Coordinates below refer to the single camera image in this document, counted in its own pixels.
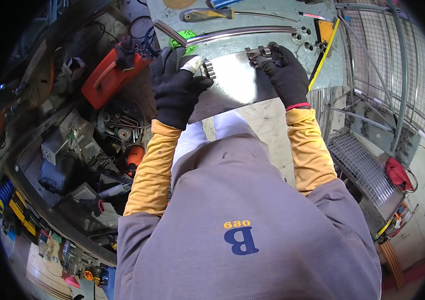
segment letter b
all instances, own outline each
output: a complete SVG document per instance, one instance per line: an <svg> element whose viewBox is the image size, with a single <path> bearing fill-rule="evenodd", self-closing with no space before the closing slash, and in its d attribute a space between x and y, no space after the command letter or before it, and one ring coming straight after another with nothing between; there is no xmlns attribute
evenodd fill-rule
<svg viewBox="0 0 425 300"><path fill-rule="evenodd" d="M233 245L231 247L231 250L233 251L235 255L246 255L246 254L249 255L249 254L259 252L259 249L257 249L254 246L254 241L252 240L252 235L251 235L251 229L252 229L251 226L234 228L224 233L224 240L227 243ZM240 241L240 242L236 241L236 239L234 238L234 233L236 233L237 231L242 231L244 241ZM241 250L242 245L245 245L245 251Z"/></svg>

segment clamp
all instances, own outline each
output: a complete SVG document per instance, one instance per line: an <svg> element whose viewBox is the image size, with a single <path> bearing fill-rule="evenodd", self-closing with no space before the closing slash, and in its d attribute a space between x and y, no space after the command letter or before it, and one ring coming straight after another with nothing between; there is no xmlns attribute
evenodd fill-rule
<svg viewBox="0 0 425 300"><path fill-rule="evenodd" d="M267 60L272 61L271 50L269 47L259 46L257 49L251 50L251 48L245 49L247 53L247 58L249 59L249 63L251 67L257 69L259 66L257 65L257 58L259 56L265 57Z"/></svg>

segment red bag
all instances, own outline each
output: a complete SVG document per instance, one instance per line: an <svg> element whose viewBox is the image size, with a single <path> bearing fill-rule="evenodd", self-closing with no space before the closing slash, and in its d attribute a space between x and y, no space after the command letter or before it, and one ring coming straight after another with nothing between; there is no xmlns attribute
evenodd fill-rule
<svg viewBox="0 0 425 300"><path fill-rule="evenodd" d="M402 165L394 158L390 158L386 162L386 174L388 174L392 183L397 185L402 191L414 191L413 185L406 174L406 170L404 170Z"/></svg>

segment hand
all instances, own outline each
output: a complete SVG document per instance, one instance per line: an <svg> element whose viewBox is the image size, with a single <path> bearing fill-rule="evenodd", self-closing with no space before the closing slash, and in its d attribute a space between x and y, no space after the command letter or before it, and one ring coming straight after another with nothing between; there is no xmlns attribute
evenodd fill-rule
<svg viewBox="0 0 425 300"><path fill-rule="evenodd" d="M273 61L258 57L257 64L271 79L286 111L299 107L310 108L305 97L309 91L309 79L301 63L286 47L273 45L269 48Z"/></svg>
<svg viewBox="0 0 425 300"><path fill-rule="evenodd" d="M193 74L187 70L177 71L179 59L184 53L184 48L173 51L163 49L151 72L157 120L181 130L185 130L199 95L214 83L209 78L193 78Z"/></svg>

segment worker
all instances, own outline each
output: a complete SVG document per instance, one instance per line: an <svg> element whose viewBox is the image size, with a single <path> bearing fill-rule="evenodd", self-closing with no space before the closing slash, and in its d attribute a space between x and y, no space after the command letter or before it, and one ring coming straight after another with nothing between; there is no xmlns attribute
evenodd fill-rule
<svg viewBox="0 0 425 300"><path fill-rule="evenodd" d="M177 71L183 48L161 51L153 136L118 221L116 300L380 298L379 259L321 138L305 70L283 46L271 51L257 63L285 107L295 189L236 112L214 118L213 142L186 125L213 82Z"/></svg>

